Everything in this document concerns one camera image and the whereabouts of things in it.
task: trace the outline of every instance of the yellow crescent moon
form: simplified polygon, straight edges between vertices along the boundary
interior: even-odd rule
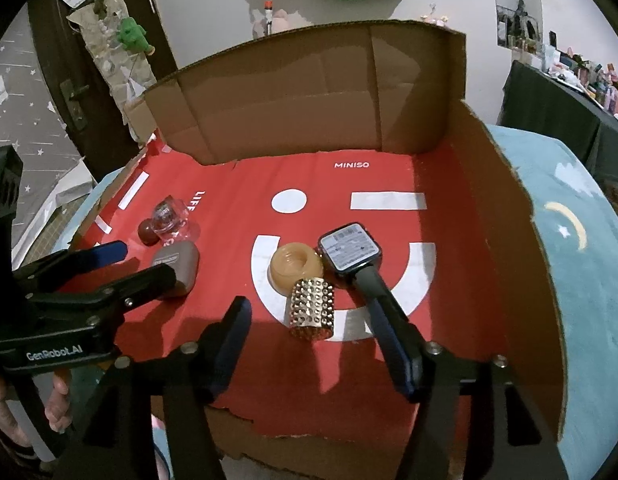
[[[561,204],[560,202],[547,202],[544,205],[545,209],[549,211],[557,211],[558,213],[562,213],[564,216],[569,219],[569,221],[573,224],[573,227],[576,230],[576,234],[578,235],[578,250],[581,251],[586,248],[586,230],[585,226],[582,225],[582,222],[578,219],[577,216],[573,213],[571,209],[569,209],[566,205]]]

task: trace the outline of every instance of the gold cylinder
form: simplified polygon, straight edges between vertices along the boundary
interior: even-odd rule
[[[293,336],[309,341],[333,336],[333,293],[333,285],[322,278],[295,282],[287,306]]]

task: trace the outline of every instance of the door handle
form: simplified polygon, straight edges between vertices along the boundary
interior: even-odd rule
[[[72,122],[74,123],[74,127],[77,132],[80,132],[87,127],[87,119],[84,116],[83,108],[81,107],[80,102],[78,102],[78,99],[80,99],[80,97],[82,97],[88,89],[89,85],[84,85],[80,88],[74,89],[74,83],[71,79],[65,79],[60,84],[60,91],[62,92],[65,105],[67,105],[67,110],[69,110],[69,115],[72,118]]]

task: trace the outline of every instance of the watch face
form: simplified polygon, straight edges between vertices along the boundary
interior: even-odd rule
[[[380,256],[380,247],[357,222],[324,235],[319,245],[337,272],[345,272]]]

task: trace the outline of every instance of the cardboard box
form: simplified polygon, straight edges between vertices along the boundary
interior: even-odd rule
[[[420,22],[303,28],[190,65],[148,89],[128,115],[138,136],[147,139],[155,125],[171,148],[202,165],[344,149],[422,153],[446,137],[497,268],[508,357],[557,436],[566,371],[550,271],[530,197],[464,102],[464,45],[463,35]],[[154,408],[160,414],[158,400]],[[403,452],[267,438],[247,420],[208,413],[215,442],[231,456],[318,478],[393,478]]]

